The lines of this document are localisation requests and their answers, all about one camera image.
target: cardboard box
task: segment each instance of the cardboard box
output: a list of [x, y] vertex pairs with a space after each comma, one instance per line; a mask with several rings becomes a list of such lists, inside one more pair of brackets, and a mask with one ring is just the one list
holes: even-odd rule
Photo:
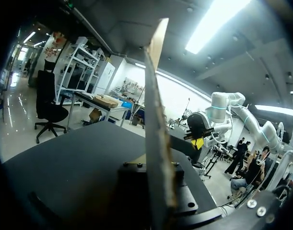
[[107, 97], [106, 95], [96, 95], [93, 100], [97, 103], [100, 103], [108, 108], [116, 108], [118, 106], [118, 100], [113, 99], [111, 97]]
[[99, 121], [99, 118], [101, 115], [102, 115], [102, 111], [94, 108], [94, 110], [92, 110], [92, 112], [89, 114], [89, 117], [93, 123], [96, 123]]

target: ceiling light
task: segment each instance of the ceiling light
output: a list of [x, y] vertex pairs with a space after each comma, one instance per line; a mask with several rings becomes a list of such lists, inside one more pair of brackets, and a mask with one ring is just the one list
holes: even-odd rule
[[23, 41], [23, 43], [26, 43], [33, 35], [35, 35], [35, 32], [33, 31], [26, 39]]
[[281, 107], [275, 107], [275, 106], [267, 106], [267, 105], [255, 105], [255, 107], [258, 110], [264, 110], [269, 112], [275, 112], [280, 114], [286, 114], [293, 116], [293, 109], [287, 109], [287, 108], [281, 108]]
[[143, 68], [143, 69], [145, 69], [145, 65], [141, 65], [141, 64], [139, 64], [139, 63], [135, 63], [135, 65], [136, 65], [136, 66], [139, 66], [139, 67], [141, 67], [141, 68]]
[[33, 46], [36, 47], [36, 46], [38, 46], [39, 44], [42, 44], [42, 42], [38, 42], [38, 43], [34, 44]]
[[219, 29], [241, 11], [251, 0], [214, 0], [196, 27], [186, 50], [197, 54]]

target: man in black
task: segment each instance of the man in black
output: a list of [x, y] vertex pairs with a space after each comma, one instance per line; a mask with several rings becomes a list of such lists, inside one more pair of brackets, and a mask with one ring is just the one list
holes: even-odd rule
[[[244, 143], [244, 140], [245, 140], [245, 138], [242, 138], [240, 141], [238, 141], [238, 144], [237, 144], [237, 149], [238, 149], [238, 151], [239, 151], [239, 149], [241, 148], [241, 145]], [[235, 151], [234, 153], [233, 153], [233, 157], [235, 157], [236, 155], [237, 155], [237, 152], [238, 151]]]
[[243, 167], [243, 158], [244, 154], [247, 151], [247, 147], [251, 144], [251, 142], [247, 141], [245, 144], [242, 144], [238, 147], [238, 151], [236, 152], [236, 156], [234, 158], [234, 161], [231, 163], [231, 165], [225, 170], [225, 173], [229, 173], [232, 175], [234, 173], [234, 170], [237, 167], [237, 164], [240, 163], [240, 166], [238, 170], [242, 169]]
[[233, 179], [231, 181], [231, 190], [237, 191], [240, 187], [247, 187], [249, 184], [259, 185], [265, 178], [265, 160], [270, 154], [268, 146], [264, 147], [261, 153], [261, 159], [248, 159], [247, 173], [242, 179]]

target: jeans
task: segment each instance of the jeans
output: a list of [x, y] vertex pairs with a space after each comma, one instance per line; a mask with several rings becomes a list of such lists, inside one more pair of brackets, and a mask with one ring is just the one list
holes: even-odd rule
[[248, 184], [246, 183], [246, 180], [243, 179], [233, 179], [231, 181], [231, 188], [234, 190], [238, 190], [240, 187], [247, 187]]

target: white desk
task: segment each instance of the white desk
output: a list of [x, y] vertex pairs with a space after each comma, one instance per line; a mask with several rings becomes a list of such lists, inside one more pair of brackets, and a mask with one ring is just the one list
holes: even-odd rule
[[119, 107], [116, 107], [116, 108], [106, 107], [106, 106], [94, 101], [93, 96], [94, 95], [90, 94], [90, 93], [82, 93], [82, 92], [75, 92], [74, 93], [74, 95], [72, 97], [72, 102], [71, 102], [71, 105], [70, 105], [70, 114], [69, 114], [67, 130], [70, 129], [70, 127], [69, 127], [70, 126], [70, 118], [71, 118], [73, 108], [74, 108], [74, 104], [75, 104], [76, 100], [83, 101], [83, 102], [89, 104], [91, 107], [95, 107], [95, 108], [99, 109], [100, 111], [103, 111], [104, 113], [106, 113], [105, 121], [108, 121], [111, 112], [124, 111], [125, 114], [124, 114], [122, 122], [121, 122], [121, 127], [123, 126], [125, 117], [127, 116], [127, 113], [129, 111], [129, 109], [125, 108], [125, 107], [122, 107], [122, 106], [119, 106]]

